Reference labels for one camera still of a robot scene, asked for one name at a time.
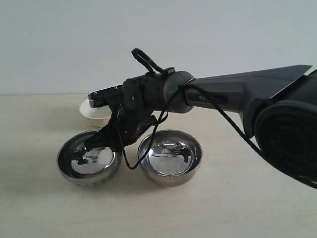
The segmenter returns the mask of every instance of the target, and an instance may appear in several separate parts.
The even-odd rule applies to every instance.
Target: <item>light wood surface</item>
[[[79,113],[85,99],[0,97],[1,238],[316,237],[317,190],[268,165],[214,110],[170,114],[159,127],[190,133],[202,145],[202,166],[187,184],[159,188],[124,163],[102,186],[71,184],[56,155],[67,139],[93,128]],[[132,163],[138,145],[127,148]]]

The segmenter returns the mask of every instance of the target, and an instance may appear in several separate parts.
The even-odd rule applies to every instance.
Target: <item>metal bowl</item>
[[[65,179],[80,186],[97,186],[111,179],[118,171],[122,153],[110,148],[86,151],[84,142],[98,130],[82,132],[70,138],[57,155],[57,166]]]
[[[150,140],[151,135],[139,145],[139,158],[146,152]],[[150,180],[161,186],[180,186],[199,169],[202,155],[202,148],[193,136],[179,130],[160,130],[154,135],[151,149],[140,167]]]

